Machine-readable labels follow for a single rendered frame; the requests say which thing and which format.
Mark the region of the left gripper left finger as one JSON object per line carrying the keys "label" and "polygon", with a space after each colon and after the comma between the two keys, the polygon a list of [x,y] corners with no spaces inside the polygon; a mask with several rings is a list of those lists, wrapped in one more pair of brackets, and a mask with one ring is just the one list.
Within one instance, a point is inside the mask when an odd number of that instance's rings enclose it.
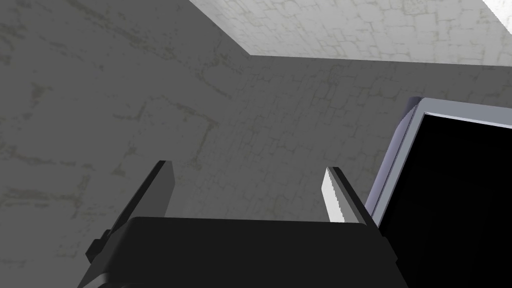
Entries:
{"label": "left gripper left finger", "polygon": [[175,184],[172,161],[158,161],[122,210],[108,235],[120,229],[133,217],[164,217]]}

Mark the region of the grey appliance with black door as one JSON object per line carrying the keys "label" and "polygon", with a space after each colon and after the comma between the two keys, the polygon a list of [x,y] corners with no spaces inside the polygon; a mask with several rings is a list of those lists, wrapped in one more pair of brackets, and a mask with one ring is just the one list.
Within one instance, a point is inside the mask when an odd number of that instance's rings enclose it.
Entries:
{"label": "grey appliance with black door", "polygon": [[408,288],[512,288],[512,108],[411,97],[365,207]]}

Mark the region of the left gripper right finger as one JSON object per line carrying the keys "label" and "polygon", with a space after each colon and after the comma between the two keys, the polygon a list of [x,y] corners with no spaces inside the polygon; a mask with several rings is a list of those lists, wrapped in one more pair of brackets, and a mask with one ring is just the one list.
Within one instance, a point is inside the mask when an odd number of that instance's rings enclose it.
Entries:
{"label": "left gripper right finger", "polygon": [[370,228],[377,227],[339,167],[326,168],[321,192],[329,222],[358,223]]}

